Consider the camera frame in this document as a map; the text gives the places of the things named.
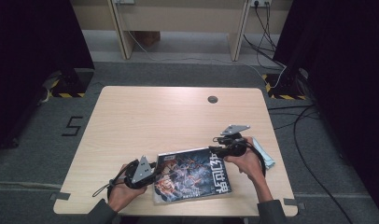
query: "person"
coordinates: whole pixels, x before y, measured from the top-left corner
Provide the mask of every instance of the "person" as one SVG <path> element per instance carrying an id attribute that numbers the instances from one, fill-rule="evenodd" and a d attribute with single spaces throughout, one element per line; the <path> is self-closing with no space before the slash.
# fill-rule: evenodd
<path id="1" fill-rule="evenodd" d="M 248 143 L 252 143 L 251 137 L 245 137 Z M 241 157 L 227 156 L 224 158 L 226 162 L 232 162 L 239 168 L 240 173 L 245 173 L 248 179 L 254 185 L 257 192 L 259 203 L 257 207 L 260 213 L 260 223 L 274 224 L 274 223 L 287 223 L 282 204 L 279 200 L 274 200 L 265 177 L 262 174 L 260 160 L 257 155 L 251 150 L 247 149 L 245 154 Z M 117 213 L 125 208 L 137 196 L 144 194 L 147 187 L 141 189 L 130 189 L 125 184 L 117 184 L 112 190 L 108 203 L 102 199 L 87 215 L 88 223 L 91 224 L 104 224 L 110 223 Z"/>

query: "book cover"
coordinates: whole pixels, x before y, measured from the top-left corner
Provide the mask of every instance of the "book cover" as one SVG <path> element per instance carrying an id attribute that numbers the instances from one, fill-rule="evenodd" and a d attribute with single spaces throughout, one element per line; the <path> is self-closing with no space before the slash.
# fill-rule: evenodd
<path id="1" fill-rule="evenodd" d="M 154 183 L 155 203 L 171 203 L 232 192 L 224 160 L 209 148 L 160 154 L 157 162 L 161 175 Z"/>

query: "power strip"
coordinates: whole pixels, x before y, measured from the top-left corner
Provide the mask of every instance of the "power strip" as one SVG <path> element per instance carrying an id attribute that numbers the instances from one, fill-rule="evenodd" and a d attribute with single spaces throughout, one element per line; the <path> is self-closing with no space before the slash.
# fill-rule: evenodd
<path id="1" fill-rule="evenodd" d="M 269 6 L 271 5 L 272 3 L 272 0 L 251 0 L 251 4 L 250 6 L 253 7 L 254 6 L 254 3 L 256 1 L 259 1 L 259 7 L 266 7 L 266 4 L 269 3 Z"/>

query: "magazine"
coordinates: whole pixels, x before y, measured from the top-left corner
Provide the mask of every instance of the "magazine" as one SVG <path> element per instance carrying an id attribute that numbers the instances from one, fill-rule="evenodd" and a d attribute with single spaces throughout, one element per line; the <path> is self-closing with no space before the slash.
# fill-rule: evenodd
<path id="1" fill-rule="evenodd" d="M 223 159 L 209 148 L 196 148 L 158 155 L 161 175 L 154 183 L 155 203 L 172 203 L 187 199 L 232 192 Z"/>

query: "table top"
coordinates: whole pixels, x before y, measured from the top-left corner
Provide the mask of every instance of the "table top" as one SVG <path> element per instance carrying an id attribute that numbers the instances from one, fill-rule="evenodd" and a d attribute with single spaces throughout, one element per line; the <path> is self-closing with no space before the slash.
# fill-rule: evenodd
<path id="1" fill-rule="evenodd" d="M 214 104 L 209 96 L 216 96 Z M 282 202 L 286 216 L 295 216 L 297 206 L 284 205 L 294 199 L 277 145 L 274 129 L 258 89 L 187 87 L 105 87 L 91 114 L 61 193 L 57 214 L 88 214 L 106 199 L 106 189 L 92 194 L 115 177 L 123 163 L 144 155 L 149 162 L 158 154 L 215 146 L 214 137 L 230 124 L 250 125 L 243 136 L 255 136 L 276 164 L 266 179 L 275 199 Z M 218 216 L 253 217 L 259 214 L 257 193 L 245 174 L 226 162 L 232 193 L 228 197 L 204 198 L 156 205 L 153 187 L 120 211 L 126 216 Z"/>

